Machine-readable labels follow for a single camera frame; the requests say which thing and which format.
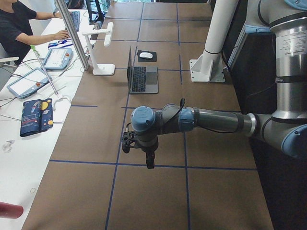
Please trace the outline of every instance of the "computer mouse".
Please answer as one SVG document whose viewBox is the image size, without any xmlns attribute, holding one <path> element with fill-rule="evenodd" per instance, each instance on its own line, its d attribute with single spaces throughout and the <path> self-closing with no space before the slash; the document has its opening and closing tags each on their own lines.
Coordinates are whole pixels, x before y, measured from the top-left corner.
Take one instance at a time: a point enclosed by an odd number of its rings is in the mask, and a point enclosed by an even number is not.
<svg viewBox="0 0 307 230">
<path fill-rule="evenodd" d="M 152 59 L 153 55 L 151 53 L 148 53 L 148 52 L 141 52 L 139 54 L 139 57 L 140 58 L 145 58 L 145 59 Z"/>
</svg>

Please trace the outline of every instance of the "person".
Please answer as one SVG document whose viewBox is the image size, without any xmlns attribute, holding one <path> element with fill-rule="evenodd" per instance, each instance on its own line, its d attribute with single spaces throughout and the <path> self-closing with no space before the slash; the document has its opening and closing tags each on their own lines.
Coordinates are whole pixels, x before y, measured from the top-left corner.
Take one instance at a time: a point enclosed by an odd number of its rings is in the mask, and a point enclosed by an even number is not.
<svg viewBox="0 0 307 230">
<path fill-rule="evenodd" d="M 19 57 L 19 65 L 30 50 L 30 45 L 39 45 L 53 40 L 69 38 L 67 30 L 56 34 L 33 35 L 29 20 L 62 18 L 59 12 L 35 12 L 18 0 L 0 0 L 0 43 L 10 57 Z"/>
</svg>

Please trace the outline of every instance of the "mouse pad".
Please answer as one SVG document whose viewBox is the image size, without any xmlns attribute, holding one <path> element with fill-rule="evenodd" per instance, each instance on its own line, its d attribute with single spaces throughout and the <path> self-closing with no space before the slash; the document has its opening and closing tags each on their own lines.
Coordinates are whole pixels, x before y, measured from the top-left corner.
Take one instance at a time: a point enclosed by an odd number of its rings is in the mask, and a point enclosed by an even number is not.
<svg viewBox="0 0 307 230">
<path fill-rule="evenodd" d="M 141 52 L 147 52 L 147 53 L 151 53 L 153 55 L 152 59 L 145 59 L 145 58 L 141 58 L 139 56 L 139 54 Z M 138 56 L 138 62 L 156 62 L 157 61 L 157 52 L 152 52 L 152 51 L 146 51 L 146 50 L 139 50 L 138 53 L 136 54 Z"/>
</svg>

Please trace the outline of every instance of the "white desk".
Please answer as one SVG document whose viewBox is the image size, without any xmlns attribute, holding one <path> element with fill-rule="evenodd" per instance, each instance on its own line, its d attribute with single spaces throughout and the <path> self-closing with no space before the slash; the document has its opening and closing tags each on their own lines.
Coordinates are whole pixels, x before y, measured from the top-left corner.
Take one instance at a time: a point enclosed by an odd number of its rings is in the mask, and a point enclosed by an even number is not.
<svg viewBox="0 0 307 230">
<path fill-rule="evenodd" d="M 93 26 L 88 24 L 87 11 L 80 10 L 80 12 L 81 23 L 78 35 L 82 46 L 86 47 L 86 41 L 81 32 L 92 30 Z M 65 29 L 63 20 L 55 18 L 51 20 L 42 35 L 53 34 L 62 29 Z M 48 52 L 47 46 L 48 43 L 36 46 L 42 58 Z M 24 61 L 34 58 L 36 58 L 35 54 L 30 50 Z M 73 52 L 71 63 L 76 58 L 77 53 Z M 26 63 L 27 65 L 21 64 L 15 71 L 15 74 L 23 75 L 31 70 L 29 67 L 40 67 L 38 61 L 35 60 Z M 76 60 L 70 70 L 66 71 L 61 77 L 56 78 L 60 73 L 56 71 L 50 73 L 54 79 L 54 85 L 59 93 L 68 95 L 72 99 L 83 74 L 80 60 Z M 7 85 L 16 79 L 12 77 Z M 14 95 L 5 86 L 0 92 L 0 100 L 12 97 Z M 51 97 L 53 100 L 57 98 L 50 85 L 43 87 L 29 98 L 23 100 L 15 99 L 3 106 L 0 108 L 0 115 L 21 119 L 24 101 L 46 99 L 48 97 Z M 63 123 L 57 122 L 65 121 L 70 106 L 71 104 L 67 100 L 57 102 L 56 111 L 53 113 L 53 120 L 55 122 L 53 128 L 47 132 L 25 138 L 19 136 L 20 121 L 0 116 L 0 146 L 4 145 L 8 140 L 14 140 L 10 152 L 0 150 L 0 201 L 21 205 L 24 208 L 24 213 L 18 219 L 0 218 L 0 229 L 18 230 L 22 228 L 63 126 Z"/>
</svg>

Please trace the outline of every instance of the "keyboard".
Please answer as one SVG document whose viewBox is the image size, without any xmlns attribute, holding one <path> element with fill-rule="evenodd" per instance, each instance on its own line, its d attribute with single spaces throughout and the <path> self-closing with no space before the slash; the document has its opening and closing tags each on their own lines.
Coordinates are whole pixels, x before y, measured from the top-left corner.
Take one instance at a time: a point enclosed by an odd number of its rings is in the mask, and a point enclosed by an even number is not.
<svg viewBox="0 0 307 230">
<path fill-rule="evenodd" d="M 80 12 L 79 11 L 71 11 L 71 20 L 76 29 L 79 31 L 79 24 L 80 24 Z"/>
<path fill-rule="evenodd" d="M 133 67 L 132 91 L 145 92 L 146 89 L 146 67 Z"/>
</svg>

